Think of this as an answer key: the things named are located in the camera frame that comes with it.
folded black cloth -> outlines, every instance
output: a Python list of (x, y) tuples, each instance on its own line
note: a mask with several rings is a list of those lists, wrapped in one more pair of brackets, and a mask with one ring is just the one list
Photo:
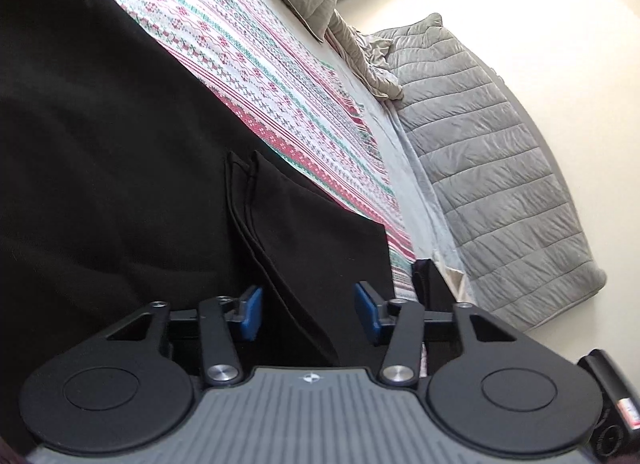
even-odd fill
[(27, 375), (152, 300), (186, 309), (264, 284), (252, 361), (382, 358), (351, 285), (391, 296), (383, 227), (293, 169), (113, 0), (0, 0), (0, 160), (0, 434), (17, 449), (33, 444)]

white label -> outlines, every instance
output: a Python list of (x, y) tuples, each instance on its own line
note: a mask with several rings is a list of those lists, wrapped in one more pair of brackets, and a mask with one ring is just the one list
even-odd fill
[(629, 397), (618, 401), (618, 409), (631, 430), (640, 429), (640, 414), (638, 414), (638, 409), (636, 409), (636, 406)]

white wall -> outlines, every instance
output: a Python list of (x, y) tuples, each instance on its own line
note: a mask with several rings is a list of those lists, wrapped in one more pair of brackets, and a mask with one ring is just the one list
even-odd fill
[(363, 32), (441, 13), (504, 78), (608, 274), (599, 295), (531, 335), (571, 360), (604, 348), (640, 388), (640, 0), (340, 0), (338, 10)]

white crosshair logo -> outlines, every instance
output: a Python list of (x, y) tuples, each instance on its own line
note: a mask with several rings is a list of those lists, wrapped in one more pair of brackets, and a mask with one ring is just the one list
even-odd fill
[(306, 383), (313, 384), (313, 383), (318, 383), (318, 381), (320, 381), (322, 377), (316, 374), (315, 372), (309, 372), (308, 374), (305, 374), (304, 376), (302, 376), (302, 379), (306, 381)]

red and white patterned bedspread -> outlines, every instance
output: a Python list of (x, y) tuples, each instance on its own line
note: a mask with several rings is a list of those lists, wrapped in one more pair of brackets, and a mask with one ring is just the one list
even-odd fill
[(363, 107), (262, 0), (116, 0), (258, 136), (344, 207), (382, 223), (410, 297), (412, 245)]

